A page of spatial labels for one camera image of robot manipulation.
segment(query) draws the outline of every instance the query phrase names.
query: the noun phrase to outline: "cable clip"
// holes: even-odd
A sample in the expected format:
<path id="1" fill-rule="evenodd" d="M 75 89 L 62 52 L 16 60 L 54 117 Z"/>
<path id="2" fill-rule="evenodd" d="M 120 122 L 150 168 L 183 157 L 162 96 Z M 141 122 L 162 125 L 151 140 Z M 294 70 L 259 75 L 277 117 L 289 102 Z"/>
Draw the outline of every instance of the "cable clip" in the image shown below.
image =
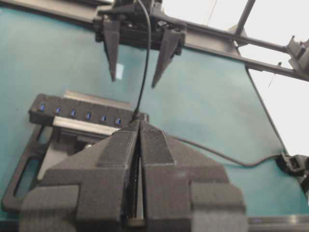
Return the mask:
<path id="1" fill-rule="evenodd" d="M 309 157 L 302 155 L 288 156 L 284 153 L 276 159 L 279 168 L 292 176 L 303 176 L 309 170 Z"/>

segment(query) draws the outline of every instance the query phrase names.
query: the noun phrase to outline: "black bar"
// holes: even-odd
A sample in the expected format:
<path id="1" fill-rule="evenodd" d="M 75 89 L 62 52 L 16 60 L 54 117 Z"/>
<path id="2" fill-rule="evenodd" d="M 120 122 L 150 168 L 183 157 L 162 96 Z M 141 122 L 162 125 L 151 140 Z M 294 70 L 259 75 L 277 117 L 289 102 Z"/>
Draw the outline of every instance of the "black bar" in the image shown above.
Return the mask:
<path id="1" fill-rule="evenodd" d="M 240 60 L 240 61 L 244 62 L 245 65 L 249 69 L 254 69 L 254 70 L 258 70 L 258 71 L 272 72 L 272 73 L 276 73 L 276 74 L 280 74 L 280 75 L 285 75 L 285 76 L 293 77 L 293 78 L 304 80 L 304 81 L 308 81 L 309 80 L 309 79 L 307 79 L 306 76 L 302 76 L 301 74 L 296 73 L 292 69 L 283 68 L 283 67 L 278 66 L 278 65 L 267 64 L 267 63 L 260 62 L 260 61 L 257 61 L 257 60 L 241 57 L 239 55 L 234 55 L 234 54 L 231 54 L 231 53 L 220 52 L 220 51 L 208 49 L 208 48 L 205 48 L 205 47 L 199 47 L 199 46 L 195 46 L 195 45 L 191 45 L 191 44 L 186 44 L 185 46 L 188 47 L 188 48 L 205 51 L 205 52 L 208 52 L 208 53 L 211 53 L 211 54 L 215 54 L 215 55 L 218 55 L 218 56 Z"/>
<path id="2" fill-rule="evenodd" d="M 237 23 L 237 28 L 236 28 L 235 34 L 240 35 L 242 33 L 242 30 L 245 26 L 245 23 L 246 23 L 246 21 L 249 17 L 249 14 L 250 14 L 254 4 L 255 4 L 255 0 L 248 0 L 247 1 L 245 9 L 242 12 L 242 15 L 239 19 L 239 22 Z"/>
<path id="3" fill-rule="evenodd" d="M 240 41 L 240 42 L 244 42 L 247 44 L 253 44 L 259 47 L 264 47 L 264 48 L 268 48 L 271 50 L 287 53 L 286 46 L 277 45 L 275 43 L 269 43 L 269 42 L 265 42 L 262 40 L 250 38 L 250 37 L 242 37 L 240 35 L 235 35 L 233 33 L 230 33 L 226 30 L 220 30 L 220 29 L 203 26 L 203 25 L 196 24 L 196 23 L 186 22 L 186 24 L 188 25 L 189 33 L 190 31 L 202 32 L 204 34 L 209 34 L 209 35 L 213 35 L 213 36 L 217 36 L 217 37 L 221 37 L 225 39 Z"/>

